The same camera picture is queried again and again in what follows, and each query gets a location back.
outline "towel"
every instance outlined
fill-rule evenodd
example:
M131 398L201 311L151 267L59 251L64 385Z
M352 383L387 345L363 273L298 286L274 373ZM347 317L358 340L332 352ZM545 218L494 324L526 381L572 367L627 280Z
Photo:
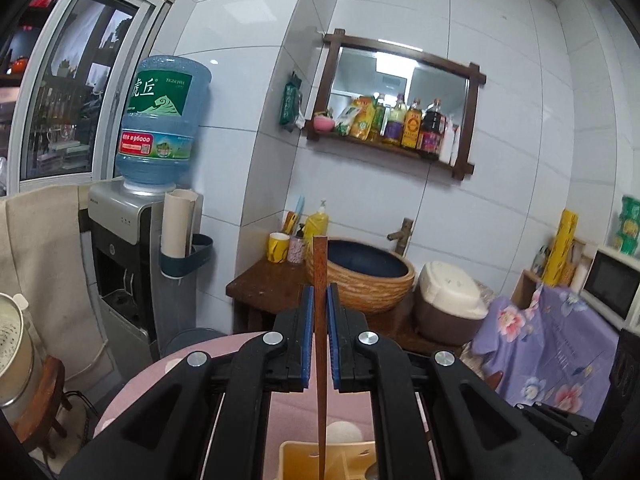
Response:
M113 370L82 266L78 186L0 202L0 291L27 299L47 353L65 365L67 388L86 389Z

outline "wall mirror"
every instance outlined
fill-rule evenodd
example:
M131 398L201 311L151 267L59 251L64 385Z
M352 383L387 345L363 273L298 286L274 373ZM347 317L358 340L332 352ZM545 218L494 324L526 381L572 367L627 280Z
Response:
M468 154L476 118L478 88L486 82L486 76L478 65L470 63L464 66L406 45L347 36L342 29L325 35L324 42L329 45L329 52L314 114L329 110L337 118L353 99L360 96L373 96L378 104L392 108L398 101L398 95L402 94L407 105L420 100L420 110L426 110L438 99L441 113L449 119L456 132L455 156L443 159L419 149L389 145L382 138L363 140L334 131L316 131L313 119L305 124L307 139L332 136L421 158L449 168L457 180L473 174L474 165L468 162Z

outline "microwave oven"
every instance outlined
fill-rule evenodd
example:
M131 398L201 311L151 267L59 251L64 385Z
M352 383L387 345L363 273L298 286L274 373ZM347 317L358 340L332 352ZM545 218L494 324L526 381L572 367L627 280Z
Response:
M598 247L580 296L616 329L640 335L640 260Z

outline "pink table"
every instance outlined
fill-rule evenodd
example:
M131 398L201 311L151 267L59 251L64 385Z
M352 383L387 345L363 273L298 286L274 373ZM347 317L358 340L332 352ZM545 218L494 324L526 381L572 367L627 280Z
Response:
M100 433L114 418L126 410L144 392L153 386L165 374L167 365L172 360L182 359L194 350L202 350L212 357L237 351L246 341L261 332L236 334L198 343L152 364L130 380L113 399L104 415L98 422L94 436ZM312 364L309 388L301 394L271 395L267 439L264 450L263 480L273 480L278 473L278 450L286 440L301 442L318 441L318 407L316 404L316 370ZM337 420L352 422L362 432L364 440L373 440L373 421L369 394L339 394L332 389L331 378L328 378L327 423Z

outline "water bottle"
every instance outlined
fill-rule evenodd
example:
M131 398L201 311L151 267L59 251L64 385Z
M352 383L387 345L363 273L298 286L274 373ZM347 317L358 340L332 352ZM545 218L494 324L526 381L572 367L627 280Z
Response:
M138 72L122 118L116 167L130 192L160 193L189 169L211 72L176 56L151 56Z

